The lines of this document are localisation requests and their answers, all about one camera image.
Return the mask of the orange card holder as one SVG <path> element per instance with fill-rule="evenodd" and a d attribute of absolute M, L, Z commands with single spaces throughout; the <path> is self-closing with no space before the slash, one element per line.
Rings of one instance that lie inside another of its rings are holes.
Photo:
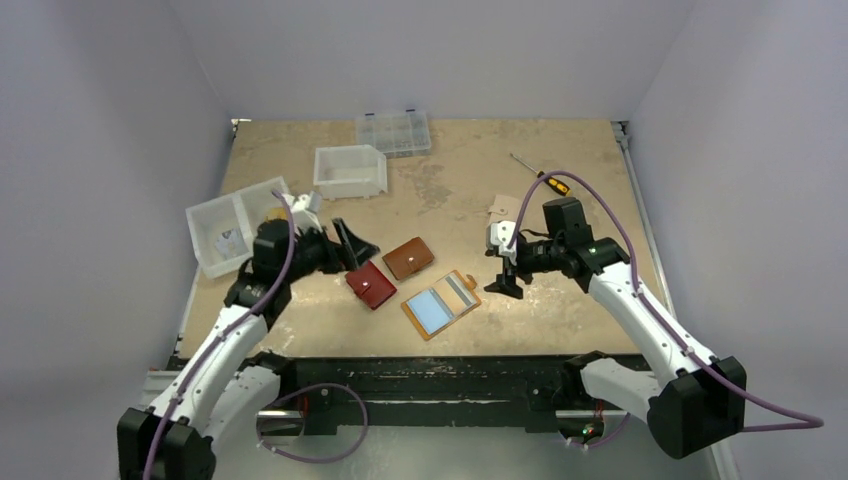
<path fill-rule="evenodd" d="M 471 275 L 453 270 L 401 303 L 418 334 L 429 341 L 482 304 Z"/>

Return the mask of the light blue credit card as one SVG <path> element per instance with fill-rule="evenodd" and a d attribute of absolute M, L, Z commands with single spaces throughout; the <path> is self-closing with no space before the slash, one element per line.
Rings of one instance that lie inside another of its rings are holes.
<path fill-rule="evenodd" d="M 426 336 L 434 335 L 454 319 L 454 315 L 432 288 L 411 297 L 405 305 L 413 321 L 423 329 Z"/>

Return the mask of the gold credit card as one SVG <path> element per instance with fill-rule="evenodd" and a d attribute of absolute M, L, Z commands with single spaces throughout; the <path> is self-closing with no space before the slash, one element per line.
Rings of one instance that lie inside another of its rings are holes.
<path fill-rule="evenodd" d="M 270 209 L 264 217 L 265 222 L 274 221 L 274 220 L 286 220 L 287 214 L 284 208 L 275 207 Z"/>

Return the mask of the white VIP credit card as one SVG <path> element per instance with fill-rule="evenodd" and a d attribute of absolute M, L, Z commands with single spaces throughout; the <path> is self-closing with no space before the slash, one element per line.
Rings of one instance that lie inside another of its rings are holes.
<path fill-rule="evenodd" d="M 238 228 L 222 231 L 215 238 L 214 247 L 223 260 L 234 259 L 248 252 L 242 232 Z"/>

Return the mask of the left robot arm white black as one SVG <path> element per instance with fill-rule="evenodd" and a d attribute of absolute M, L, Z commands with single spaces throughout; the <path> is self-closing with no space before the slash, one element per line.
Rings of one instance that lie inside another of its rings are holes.
<path fill-rule="evenodd" d="M 297 399 L 298 382 L 274 354 L 248 355 L 292 298 L 294 282 L 315 272 L 353 271 L 380 249 L 340 218 L 325 227 L 290 219 L 262 223 L 253 255 L 239 268 L 209 335 L 177 377 L 146 407 L 129 408 L 117 424 L 122 479 L 210 479 L 239 424 L 270 405 Z"/>

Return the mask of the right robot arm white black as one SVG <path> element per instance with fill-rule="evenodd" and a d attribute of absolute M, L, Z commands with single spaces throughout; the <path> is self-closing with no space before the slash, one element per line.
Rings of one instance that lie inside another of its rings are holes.
<path fill-rule="evenodd" d="M 597 239 L 573 197 L 543 206 L 547 233 L 530 242 L 520 233 L 520 202 L 496 195 L 488 209 L 486 253 L 502 270 L 486 291 L 522 299 L 538 273 L 559 272 L 604 307 L 647 362 L 645 371 L 599 351 L 568 360 L 555 400 L 584 407 L 602 400 L 644 422 L 668 456 L 681 459 L 743 429 L 747 374 L 733 357 L 718 359 L 691 338 L 635 270 L 635 261 L 611 238 Z"/>

